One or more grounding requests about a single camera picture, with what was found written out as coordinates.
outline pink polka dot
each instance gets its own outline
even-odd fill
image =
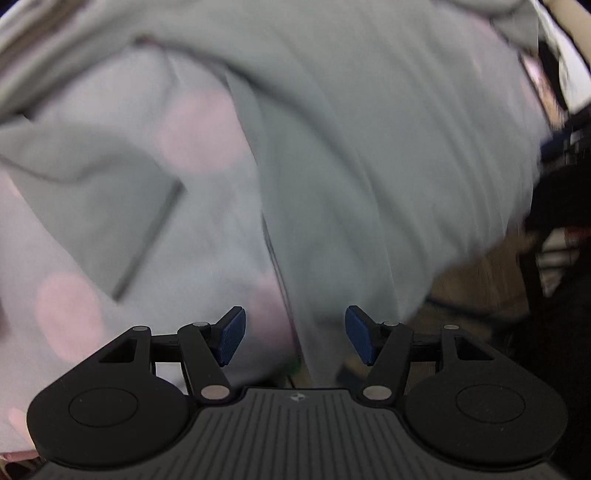
[[[37,292],[35,312],[47,343],[62,360],[79,363],[102,346],[99,301],[81,276],[49,276]]]
[[[18,432],[18,434],[24,438],[29,444],[34,447],[33,440],[31,440],[31,435],[29,435],[29,429],[27,428],[27,415],[18,408],[9,408],[8,409],[8,421],[10,425]]]
[[[8,184],[8,191],[12,193],[16,198],[22,199],[21,192],[18,191],[17,186],[10,178],[10,175],[6,174],[6,183]]]
[[[219,171],[250,151],[225,90],[187,93],[170,106],[156,134],[157,147],[175,168]]]
[[[248,328],[262,343],[295,354],[293,331],[274,273],[262,277],[247,303]]]
[[[525,96],[525,99],[530,103],[531,106],[535,108],[540,107],[540,100],[538,96],[534,93],[534,88],[532,87],[531,83],[527,81],[526,78],[522,77],[519,80],[519,84],[521,86],[521,91]]]

